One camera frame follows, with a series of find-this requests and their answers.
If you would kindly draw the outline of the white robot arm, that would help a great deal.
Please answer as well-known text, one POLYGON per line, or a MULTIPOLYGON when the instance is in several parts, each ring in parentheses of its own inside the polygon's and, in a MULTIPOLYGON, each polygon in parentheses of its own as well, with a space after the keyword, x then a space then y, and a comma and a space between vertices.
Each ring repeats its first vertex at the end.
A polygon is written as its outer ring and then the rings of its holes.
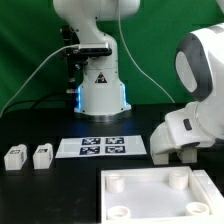
MULTIPOLYGON (((83 64, 84 80, 75 110, 89 116, 116 116, 128 110, 116 41, 96 23, 135 14, 140 0, 53 0, 53 6, 78 38, 71 50, 83 64)), ((187 34, 178 45, 175 69, 194 101, 168 113, 153 132, 154 155, 211 147, 224 140, 224 23, 187 34)))

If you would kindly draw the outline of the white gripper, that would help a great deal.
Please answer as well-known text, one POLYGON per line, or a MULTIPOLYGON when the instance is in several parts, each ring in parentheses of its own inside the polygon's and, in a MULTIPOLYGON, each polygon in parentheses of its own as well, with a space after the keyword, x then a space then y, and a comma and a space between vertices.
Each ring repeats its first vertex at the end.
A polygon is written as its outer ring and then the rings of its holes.
POLYGON ((153 155, 194 148, 208 148, 215 138, 204 131, 196 119, 198 103, 188 103, 183 109, 168 113, 150 137, 153 155))

